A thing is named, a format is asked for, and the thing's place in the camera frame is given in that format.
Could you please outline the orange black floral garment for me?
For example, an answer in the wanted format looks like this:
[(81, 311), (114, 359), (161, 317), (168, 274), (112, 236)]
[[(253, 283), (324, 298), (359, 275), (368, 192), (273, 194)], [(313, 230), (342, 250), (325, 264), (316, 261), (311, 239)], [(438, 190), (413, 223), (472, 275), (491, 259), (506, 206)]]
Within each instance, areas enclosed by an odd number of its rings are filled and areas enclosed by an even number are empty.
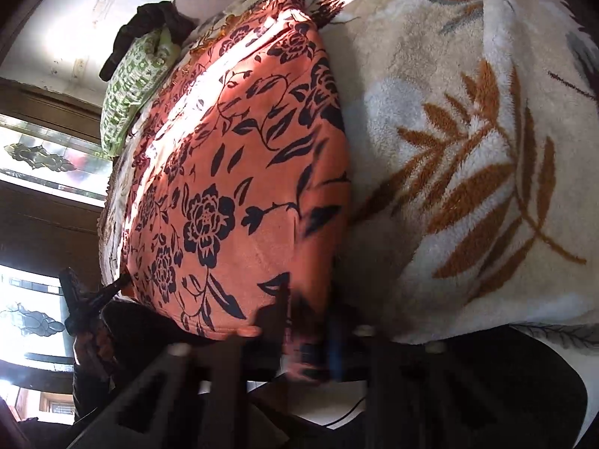
[(207, 30), (153, 101), (132, 157), (127, 295), (224, 339), (287, 293), (287, 374), (324, 379), (350, 180), (337, 86), (305, 0), (265, 0)]

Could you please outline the stained glass window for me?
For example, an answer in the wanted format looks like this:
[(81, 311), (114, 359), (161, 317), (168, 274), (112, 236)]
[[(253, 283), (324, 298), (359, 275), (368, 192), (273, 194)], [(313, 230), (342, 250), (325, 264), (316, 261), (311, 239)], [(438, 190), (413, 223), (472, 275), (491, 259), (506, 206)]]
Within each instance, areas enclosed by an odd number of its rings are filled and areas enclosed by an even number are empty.
[(73, 337), (59, 282), (100, 284), (97, 219), (112, 164), (100, 146), (1, 117), (1, 396), (16, 419), (70, 425)]

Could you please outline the green white checkered pillow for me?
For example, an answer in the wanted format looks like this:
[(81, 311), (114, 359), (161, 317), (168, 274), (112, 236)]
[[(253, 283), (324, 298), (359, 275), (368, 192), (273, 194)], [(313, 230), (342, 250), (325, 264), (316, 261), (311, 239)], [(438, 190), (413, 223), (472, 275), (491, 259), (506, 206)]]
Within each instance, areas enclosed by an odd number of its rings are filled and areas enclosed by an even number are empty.
[(121, 153), (136, 114), (167, 77), (181, 48), (167, 27), (137, 37), (107, 82), (100, 116), (100, 145), (105, 155)]

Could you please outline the cream leaf pattern blanket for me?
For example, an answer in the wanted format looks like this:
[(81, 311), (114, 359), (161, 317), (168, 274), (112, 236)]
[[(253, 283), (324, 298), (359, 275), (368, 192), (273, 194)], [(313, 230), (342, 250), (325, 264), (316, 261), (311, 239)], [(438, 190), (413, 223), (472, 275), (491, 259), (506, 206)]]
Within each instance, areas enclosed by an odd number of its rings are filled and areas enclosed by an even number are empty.
[[(234, 1), (198, 23), (181, 61), (207, 30), (263, 1)], [(569, 3), (305, 7), (348, 147), (348, 212), (325, 315), (346, 302), (403, 343), (526, 324), (586, 345), (598, 326), (598, 47)], [(106, 282), (128, 274), (132, 156), (174, 69), (114, 167), (98, 225)]]

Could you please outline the black cloth on pillow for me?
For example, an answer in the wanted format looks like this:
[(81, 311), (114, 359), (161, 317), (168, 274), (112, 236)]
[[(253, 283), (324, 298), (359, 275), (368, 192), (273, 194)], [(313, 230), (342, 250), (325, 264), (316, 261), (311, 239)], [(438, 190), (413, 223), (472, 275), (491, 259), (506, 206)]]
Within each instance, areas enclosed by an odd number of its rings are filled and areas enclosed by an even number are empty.
[(196, 24), (192, 19), (179, 13), (171, 1), (139, 6), (136, 14), (120, 27), (111, 55), (100, 69), (98, 75), (100, 79), (109, 82), (132, 43), (139, 37), (143, 37), (153, 30), (161, 30), (163, 27), (166, 27), (171, 33), (171, 40), (180, 45), (191, 34)]

